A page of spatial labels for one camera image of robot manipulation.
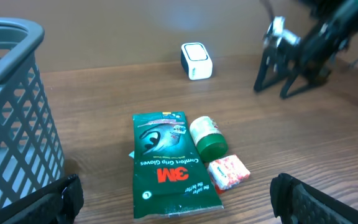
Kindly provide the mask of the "green cap white jar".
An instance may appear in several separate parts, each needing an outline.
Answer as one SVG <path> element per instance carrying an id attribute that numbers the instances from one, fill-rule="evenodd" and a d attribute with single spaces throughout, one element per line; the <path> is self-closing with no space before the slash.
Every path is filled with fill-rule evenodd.
<path id="1" fill-rule="evenodd" d="M 209 116 L 196 118 L 190 124 L 190 134 L 203 162 L 214 161 L 227 153 L 227 141 Z"/>

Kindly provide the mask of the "small red white snack packet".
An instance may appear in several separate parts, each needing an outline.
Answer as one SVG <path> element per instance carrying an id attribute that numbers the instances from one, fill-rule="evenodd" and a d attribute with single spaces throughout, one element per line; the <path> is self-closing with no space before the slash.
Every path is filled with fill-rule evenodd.
<path id="1" fill-rule="evenodd" d="M 228 190 L 246 180 L 250 171 L 237 155 L 230 155 L 209 163 L 207 168 L 213 184 L 222 190 Z"/>

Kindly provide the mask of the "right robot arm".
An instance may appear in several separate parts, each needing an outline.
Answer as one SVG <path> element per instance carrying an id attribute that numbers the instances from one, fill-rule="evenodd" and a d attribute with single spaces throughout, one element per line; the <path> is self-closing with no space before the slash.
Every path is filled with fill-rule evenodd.
<path id="1" fill-rule="evenodd" d="M 326 62 L 348 49 L 358 33 L 358 0 L 303 1 L 317 24 L 299 37 L 285 28 L 285 18 L 276 16 L 270 1 L 262 1 L 270 25 L 264 34 L 264 51 L 254 91 L 261 92 L 284 81 L 282 99 L 323 86 L 331 70 Z"/>

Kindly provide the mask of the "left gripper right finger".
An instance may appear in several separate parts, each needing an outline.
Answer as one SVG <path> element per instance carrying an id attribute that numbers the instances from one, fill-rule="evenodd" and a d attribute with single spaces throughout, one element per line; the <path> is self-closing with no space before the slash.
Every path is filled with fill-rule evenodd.
<path id="1" fill-rule="evenodd" d="M 282 223 L 358 223 L 358 210 L 286 173 L 272 179 L 270 199 Z"/>

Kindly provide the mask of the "red stick sachet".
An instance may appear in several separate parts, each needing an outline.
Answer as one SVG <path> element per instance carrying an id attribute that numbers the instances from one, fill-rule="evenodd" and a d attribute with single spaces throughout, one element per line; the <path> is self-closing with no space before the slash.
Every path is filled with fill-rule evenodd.
<path id="1" fill-rule="evenodd" d="M 218 195 L 221 195 L 221 194 L 223 194 L 225 192 L 225 190 L 220 189 L 219 186 L 216 185 L 216 184 L 214 184 L 214 188 L 215 188 L 215 191 L 216 191 L 216 193 Z"/>

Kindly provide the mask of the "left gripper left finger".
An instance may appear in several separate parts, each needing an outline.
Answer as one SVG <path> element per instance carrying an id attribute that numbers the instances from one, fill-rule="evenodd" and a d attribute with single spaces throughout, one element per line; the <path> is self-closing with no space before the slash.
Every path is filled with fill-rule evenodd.
<path id="1" fill-rule="evenodd" d="M 81 180 L 72 174 L 0 209 L 0 223 L 73 223 L 83 205 Z"/>

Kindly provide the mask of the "green 3M gloves package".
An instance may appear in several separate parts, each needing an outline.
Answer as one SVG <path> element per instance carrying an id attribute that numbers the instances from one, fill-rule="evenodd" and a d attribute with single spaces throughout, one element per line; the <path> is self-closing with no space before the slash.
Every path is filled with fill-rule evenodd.
<path id="1" fill-rule="evenodd" d="M 223 208 L 188 130 L 185 113 L 134 114 L 134 218 Z"/>

